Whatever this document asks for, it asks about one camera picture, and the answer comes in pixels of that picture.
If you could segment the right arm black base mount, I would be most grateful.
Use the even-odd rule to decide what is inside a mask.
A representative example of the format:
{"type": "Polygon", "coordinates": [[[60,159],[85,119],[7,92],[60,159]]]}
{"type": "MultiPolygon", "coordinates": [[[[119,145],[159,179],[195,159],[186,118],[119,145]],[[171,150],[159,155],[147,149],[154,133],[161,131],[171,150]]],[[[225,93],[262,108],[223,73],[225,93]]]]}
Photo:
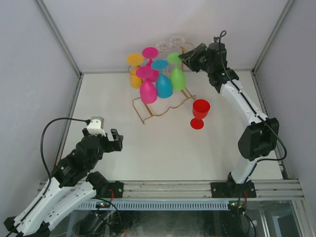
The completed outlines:
{"type": "Polygon", "coordinates": [[[254,183],[249,181],[244,184],[236,184],[234,181],[212,182],[210,184],[213,198],[256,198],[254,183]]]}

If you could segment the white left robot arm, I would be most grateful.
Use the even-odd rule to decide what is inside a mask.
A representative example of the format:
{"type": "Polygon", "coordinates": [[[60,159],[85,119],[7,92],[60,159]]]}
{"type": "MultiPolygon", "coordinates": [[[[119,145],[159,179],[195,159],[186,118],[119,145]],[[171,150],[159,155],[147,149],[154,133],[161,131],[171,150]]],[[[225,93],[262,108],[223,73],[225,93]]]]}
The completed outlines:
{"type": "Polygon", "coordinates": [[[120,152],[123,136],[111,129],[113,140],[104,130],[92,134],[83,130],[84,137],[53,169],[41,192],[19,215],[8,217],[4,226],[19,237],[47,237],[55,226],[81,203],[104,197],[109,181],[92,170],[104,153],[120,152]]]}

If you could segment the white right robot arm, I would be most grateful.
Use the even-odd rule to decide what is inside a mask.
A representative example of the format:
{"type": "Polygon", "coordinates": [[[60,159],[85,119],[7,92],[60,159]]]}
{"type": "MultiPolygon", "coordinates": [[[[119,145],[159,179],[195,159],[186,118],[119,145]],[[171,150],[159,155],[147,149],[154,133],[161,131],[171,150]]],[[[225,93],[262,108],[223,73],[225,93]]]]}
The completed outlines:
{"type": "Polygon", "coordinates": [[[238,197],[244,192],[244,184],[261,161],[268,160],[278,142],[279,122],[269,118],[244,91],[236,72],[227,66],[227,51],[223,43],[200,44],[195,49],[180,54],[178,58],[191,71],[207,73],[209,83],[238,113],[244,132],[238,141],[241,157],[228,175],[227,192],[238,197]]]}

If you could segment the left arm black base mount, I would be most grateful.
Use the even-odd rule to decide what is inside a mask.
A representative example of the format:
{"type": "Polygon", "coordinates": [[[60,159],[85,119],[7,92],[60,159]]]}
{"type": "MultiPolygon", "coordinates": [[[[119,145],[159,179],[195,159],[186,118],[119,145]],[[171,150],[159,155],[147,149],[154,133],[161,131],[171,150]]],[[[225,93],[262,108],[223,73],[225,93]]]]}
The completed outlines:
{"type": "Polygon", "coordinates": [[[122,198],[123,197],[123,191],[124,191],[124,183],[120,181],[115,182],[109,182],[106,192],[104,193],[104,198],[122,198]]]}

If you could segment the green wine glass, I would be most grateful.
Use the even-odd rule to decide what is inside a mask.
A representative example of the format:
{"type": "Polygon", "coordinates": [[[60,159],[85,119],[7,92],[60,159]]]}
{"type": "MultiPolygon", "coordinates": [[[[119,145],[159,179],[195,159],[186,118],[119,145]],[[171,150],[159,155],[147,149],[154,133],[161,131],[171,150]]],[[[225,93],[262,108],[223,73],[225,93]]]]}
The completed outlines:
{"type": "Polygon", "coordinates": [[[174,52],[168,55],[167,61],[173,64],[174,68],[170,73],[170,81],[174,91],[181,91],[186,87],[186,78],[184,72],[178,67],[182,62],[178,57],[180,53],[174,52]]]}

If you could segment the red wine glass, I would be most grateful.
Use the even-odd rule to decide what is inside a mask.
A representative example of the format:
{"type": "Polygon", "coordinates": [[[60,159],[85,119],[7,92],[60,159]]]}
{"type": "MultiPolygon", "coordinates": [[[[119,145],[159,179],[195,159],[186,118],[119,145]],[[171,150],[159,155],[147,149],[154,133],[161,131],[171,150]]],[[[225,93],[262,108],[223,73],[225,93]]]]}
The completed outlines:
{"type": "Polygon", "coordinates": [[[208,115],[211,105],[204,99],[197,99],[193,102],[193,116],[190,125],[193,129],[199,130],[204,127],[203,119],[208,115]]]}

